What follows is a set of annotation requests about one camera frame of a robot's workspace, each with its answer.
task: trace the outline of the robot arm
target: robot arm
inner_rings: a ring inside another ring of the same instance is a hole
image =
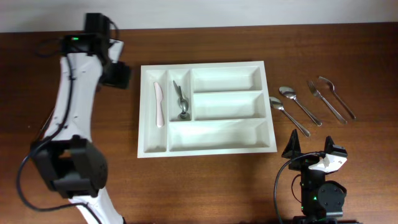
[[[51,191],[71,203],[87,204],[102,224],[122,224],[105,189],[106,159],[92,144],[90,131],[97,85],[127,88],[131,73],[118,62],[123,42],[110,39],[110,23],[102,14],[90,13],[84,33],[63,38],[60,88],[44,134],[44,139],[52,138],[32,160]],[[32,143],[32,151],[38,144]],[[98,223],[86,208],[78,208],[88,223]]]

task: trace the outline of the white tray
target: white tray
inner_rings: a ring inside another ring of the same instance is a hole
[[[189,102],[181,109],[173,80]],[[165,125],[156,126],[154,82]],[[141,67],[138,158],[276,152],[264,62]]]

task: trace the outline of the brown table surface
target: brown table surface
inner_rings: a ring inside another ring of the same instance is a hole
[[[65,32],[0,34],[0,222],[84,223],[75,208],[36,213],[15,189],[17,168],[40,124],[54,106],[59,58],[37,58],[43,39]],[[348,151],[347,163],[327,180],[348,189],[344,220],[398,220],[398,23],[209,29],[123,30],[121,60],[134,69],[129,90],[103,88],[92,117],[95,145],[109,165],[107,190],[128,223],[269,223],[276,219],[272,191],[287,160],[280,157],[295,128],[272,110],[278,153],[137,159],[140,66],[263,60],[269,94],[311,132],[299,133],[303,152],[323,150],[330,135]],[[307,80],[329,78],[357,116],[320,83],[320,91],[348,120],[342,125],[311,95]],[[317,127],[292,101],[279,95],[293,87],[322,121]],[[298,172],[285,170],[278,202],[283,219],[301,215],[290,192]],[[30,162],[22,175],[29,200],[41,207],[67,202],[45,187]],[[299,184],[294,187],[300,195]]]

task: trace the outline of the utensil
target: utensil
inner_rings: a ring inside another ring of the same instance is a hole
[[[161,128],[164,125],[163,119],[163,111],[162,111],[162,100],[163,100],[163,92],[162,87],[157,82],[154,82],[155,86],[155,95],[156,95],[156,126]]]
[[[188,101],[186,99],[184,99],[182,96],[181,86],[178,86],[174,80],[173,80],[173,84],[174,84],[175,91],[177,92],[177,94],[180,97],[180,108],[181,108],[182,112],[179,114],[179,116],[182,119],[189,119],[190,115],[188,113],[188,109],[189,109]]]
[[[270,97],[269,97],[269,103],[271,104],[272,108],[277,109],[277,110],[281,110],[291,121],[293,121],[293,123],[299,128],[299,130],[300,130],[301,132],[303,132],[303,134],[305,135],[305,137],[310,137],[310,135],[311,135],[310,132],[309,132],[307,129],[305,129],[304,126],[302,126],[299,122],[297,122],[296,120],[294,120],[294,118],[291,117],[291,115],[289,115],[289,114],[285,111],[284,105],[283,105],[283,103],[282,103],[279,99],[270,96]]]
[[[296,92],[294,92],[294,89],[287,87],[287,86],[282,86],[279,88],[279,93],[286,96],[289,99],[294,100],[300,107],[301,109],[304,110],[304,112],[306,112],[306,114],[309,115],[309,117],[312,119],[312,121],[317,124],[318,126],[322,125],[322,122],[314,115],[312,114],[308,109],[306,109],[306,107],[304,107],[298,100],[297,100],[297,96],[296,96]]]
[[[311,93],[315,96],[318,97],[320,99],[322,99],[326,105],[329,107],[329,109],[331,110],[331,112],[333,112],[333,114],[335,114],[335,116],[337,117],[337,119],[339,119],[339,121],[342,124],[347,124],[347,121],[337,112],[337,110],[335,110],[332,105],[321,95],[321,93],[315,88],[315,85],[313,84],[312,81],[308,81],[308,86],[310,87],[310,91]]]
[[[354,113],[351,111],[351,109],[347,106],[346,103],[344,103],[344,101],[337,95],[336,93],[336,88],[334,86],[334,84],[329,81],[327,78],[323,78],[323,77],[319,77],[320,80],[325,81],[330,88],[330,91],[334,94],[334,96],[337,98],[337,100],[344,106],[344,108],[346,109],[346,111],[349,113],[349,115],[351,116],[352,119],[356,119]]]

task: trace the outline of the white wall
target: white wall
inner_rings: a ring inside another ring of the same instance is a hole
[[[120,29],[398,21],[398,0],[1,0],[0,32],[81,30],[102,12]]]

